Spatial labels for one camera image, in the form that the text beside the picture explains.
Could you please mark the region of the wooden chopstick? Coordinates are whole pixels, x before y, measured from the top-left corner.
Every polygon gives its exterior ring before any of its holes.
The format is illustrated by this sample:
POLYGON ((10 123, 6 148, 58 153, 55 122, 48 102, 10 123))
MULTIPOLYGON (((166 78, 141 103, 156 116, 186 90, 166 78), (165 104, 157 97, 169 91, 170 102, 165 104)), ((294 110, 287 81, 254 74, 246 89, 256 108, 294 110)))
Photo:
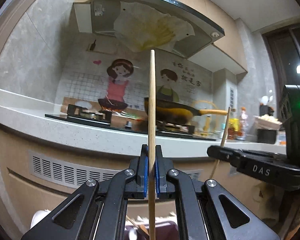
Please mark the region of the wooden chopstick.
POLYGON ((126 220, 129 221, 134 227, 136 227, 137 229, 139 229, 140 227, 138 226, 138 224, 136 224, 136 222, 134 220, 132 220, 131 218, 129 218, 126 215, 126 220))
MULTIPOLYGON (((150 53, 149 65, 149 98, 156 100, 155 85, 155 51, 150 53)), ((155 240, 155 126, 148 124, 148 213, 149 239, 155 240)))
MULTIPOLYGON (((222 140, 221 140, 221 144, 220 144, 221 147, 224 147, 225 141, 226 141, 227 136, 228 136, 230 113, 231 113, 231 107, 228 107, 228 113, 227 113, 227 116, 226 116, 225 128, 224 128, 224 132, 223 132, 223 136, 222 136, 222 140)), ((213 166, 213 169, 212 169, 212 172, 210 174, 210 179, 213 178, 219 163, 220 163, 220 160, 216 159, 215 163, 214 163, 214 166, 213 166)))

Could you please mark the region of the wooden spoon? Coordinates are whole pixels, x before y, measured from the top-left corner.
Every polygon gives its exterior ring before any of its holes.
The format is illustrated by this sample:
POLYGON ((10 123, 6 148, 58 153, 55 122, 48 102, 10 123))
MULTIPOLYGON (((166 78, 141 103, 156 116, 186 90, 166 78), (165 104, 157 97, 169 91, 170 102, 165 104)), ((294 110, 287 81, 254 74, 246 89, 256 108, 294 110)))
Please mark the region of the wooden spoon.
POLYGON ((138 231, 143 235, 143 237, 149 239, 149 232, 143 224, 138 225, 138 231))

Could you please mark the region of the yellow container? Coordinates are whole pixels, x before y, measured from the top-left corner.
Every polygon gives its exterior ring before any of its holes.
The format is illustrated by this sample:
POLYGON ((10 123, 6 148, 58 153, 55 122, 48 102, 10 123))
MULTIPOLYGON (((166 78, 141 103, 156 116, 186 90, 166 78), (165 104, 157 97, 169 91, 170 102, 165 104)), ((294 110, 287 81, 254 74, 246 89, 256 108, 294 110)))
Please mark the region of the yellow container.
POLYGON ((239 120, 237 118, 230 118, 228 127, 228 139, 235 140, 239 130, 239 120))

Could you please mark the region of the orange capped bottle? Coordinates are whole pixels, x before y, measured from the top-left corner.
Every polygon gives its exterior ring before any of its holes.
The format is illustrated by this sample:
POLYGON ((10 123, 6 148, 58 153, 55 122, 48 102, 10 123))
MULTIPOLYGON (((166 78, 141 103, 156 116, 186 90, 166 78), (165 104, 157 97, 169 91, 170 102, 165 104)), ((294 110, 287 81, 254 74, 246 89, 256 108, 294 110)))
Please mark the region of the orange capped bottle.
POLYGON ((241 107, 241 113, 239 116, 239 131, 238 139, 245 140, 248 126, 248 115, 245 107, 241 107))

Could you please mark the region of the black pot with lid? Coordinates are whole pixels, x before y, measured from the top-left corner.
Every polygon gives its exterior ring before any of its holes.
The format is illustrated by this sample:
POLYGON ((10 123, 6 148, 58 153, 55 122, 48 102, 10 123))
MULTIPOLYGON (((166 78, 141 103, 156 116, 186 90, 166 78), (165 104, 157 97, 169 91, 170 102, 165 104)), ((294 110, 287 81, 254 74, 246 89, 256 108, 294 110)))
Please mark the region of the black pot with lid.
POLYGON ((275 144, 277 132, 282 122, 270 115, 254 116, 254 125, 257 129, 257 142, 263 144, 275 144))

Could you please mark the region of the gas stove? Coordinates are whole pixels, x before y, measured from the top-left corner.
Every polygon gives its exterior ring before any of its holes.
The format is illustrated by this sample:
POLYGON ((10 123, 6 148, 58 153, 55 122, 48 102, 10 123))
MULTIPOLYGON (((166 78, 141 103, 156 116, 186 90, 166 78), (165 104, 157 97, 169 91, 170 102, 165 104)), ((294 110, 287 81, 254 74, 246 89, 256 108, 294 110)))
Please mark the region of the gas stove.
MULTIPOLYGON (((85 107, 69 104, 66 113, 45 114, 45 117, 90 127, 141 134, 148 133, 148 121, 146 119, 140 119, 125 112, 88 110, 85 107)), ((210 135, 197 135, 194 129, 195 127, 191 125, 181 126, 162 121, 157 122, 155 127, 156 135, 161 137, 215 141, 215 138, 210 135)))

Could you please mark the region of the large grey vent grille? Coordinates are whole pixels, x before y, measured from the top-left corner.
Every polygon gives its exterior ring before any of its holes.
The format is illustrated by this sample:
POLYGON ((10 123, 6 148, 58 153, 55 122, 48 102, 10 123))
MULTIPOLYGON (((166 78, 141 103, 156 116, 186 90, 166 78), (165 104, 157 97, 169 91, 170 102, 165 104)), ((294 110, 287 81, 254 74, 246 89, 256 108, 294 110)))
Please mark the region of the large grey vent grille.
POLYGON ((122 168, 100 168, 86 165, 79 165, 47 155, 28 151, 29 172, 33 176, 58 185, 78 188, 89 179, 103 182, 110 180, 122 171, 122 168))

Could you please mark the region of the range hood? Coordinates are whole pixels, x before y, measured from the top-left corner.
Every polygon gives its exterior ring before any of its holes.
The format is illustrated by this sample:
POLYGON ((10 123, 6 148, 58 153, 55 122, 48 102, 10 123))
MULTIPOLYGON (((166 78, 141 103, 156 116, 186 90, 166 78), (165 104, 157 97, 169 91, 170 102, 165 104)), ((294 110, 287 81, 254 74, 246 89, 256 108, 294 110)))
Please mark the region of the range hood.
POLYGON ((234 20, 210 0, 75 0, 82 33, 112 36, 137 53, 158 48, 212 72, 247 71, 234 20))

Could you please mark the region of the cartoon wall sticker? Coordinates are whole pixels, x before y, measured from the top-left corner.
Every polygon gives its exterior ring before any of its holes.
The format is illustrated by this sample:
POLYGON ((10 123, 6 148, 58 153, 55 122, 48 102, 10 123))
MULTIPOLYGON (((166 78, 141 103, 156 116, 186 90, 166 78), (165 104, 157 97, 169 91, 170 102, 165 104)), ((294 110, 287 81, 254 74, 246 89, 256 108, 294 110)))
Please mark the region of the cartoon wall sticker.
MULTIPOLYGON (((156 89, 161 94, 171 94, 175 101, 185 105, 212 100, 211 71, 162 50, 155 52, 155 66, 156 89)), ((55 103, 62 104, 66 98, 96 102, 100 98, 111 98, 118 89, 124 93, 123 100, 130 109, 142 111, 143 99, 148 96, 148 76, 147 51, 130 57, 76 51, 65 62, 55 103), (107 69, 120 58, 132 63, 133 73, 114 79, 107 69)))

